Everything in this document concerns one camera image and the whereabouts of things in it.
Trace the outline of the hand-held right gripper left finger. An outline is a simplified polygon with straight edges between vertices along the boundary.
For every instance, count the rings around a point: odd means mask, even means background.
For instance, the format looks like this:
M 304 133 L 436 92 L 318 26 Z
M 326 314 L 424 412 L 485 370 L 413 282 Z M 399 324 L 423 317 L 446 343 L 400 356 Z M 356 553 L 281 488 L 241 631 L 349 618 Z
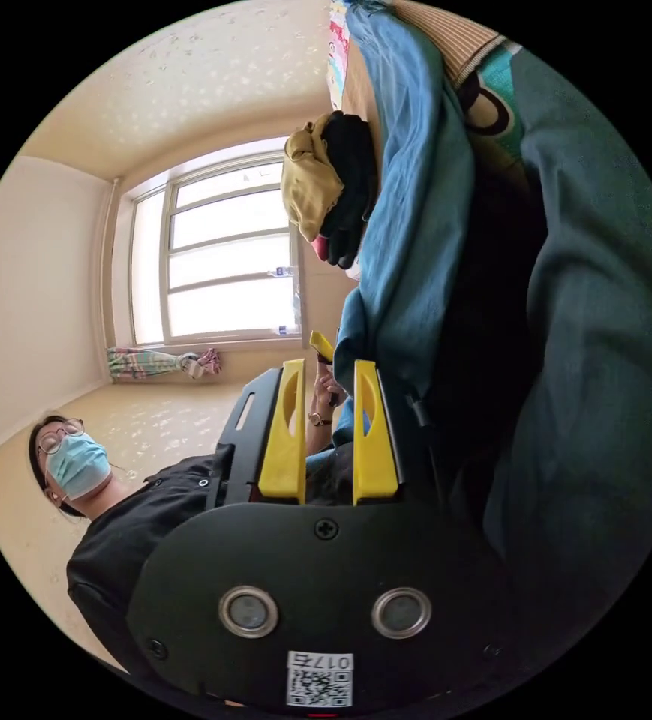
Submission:
M 258 490 L 266 500 L 305 504 L 305 360 L 281 368 Z

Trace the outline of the person's left hand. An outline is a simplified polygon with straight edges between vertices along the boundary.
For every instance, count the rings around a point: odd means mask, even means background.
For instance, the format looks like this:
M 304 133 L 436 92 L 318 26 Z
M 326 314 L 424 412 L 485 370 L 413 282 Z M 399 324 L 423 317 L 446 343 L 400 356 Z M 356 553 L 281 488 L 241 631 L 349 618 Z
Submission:
M 346 393 L 335 381 L 330 366 L 318 364 L 309 413 L 316 413 L 324 420 L 332 420 L 335 410 L 345 399 Z

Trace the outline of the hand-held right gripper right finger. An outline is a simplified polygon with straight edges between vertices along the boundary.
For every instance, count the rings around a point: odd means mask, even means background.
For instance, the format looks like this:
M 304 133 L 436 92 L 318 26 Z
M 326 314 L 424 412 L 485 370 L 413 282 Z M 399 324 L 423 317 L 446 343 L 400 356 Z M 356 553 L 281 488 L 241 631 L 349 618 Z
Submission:
M 353 505 L 390 501 L 398 472 L 376 364 L 356 360 L 353 381 Z

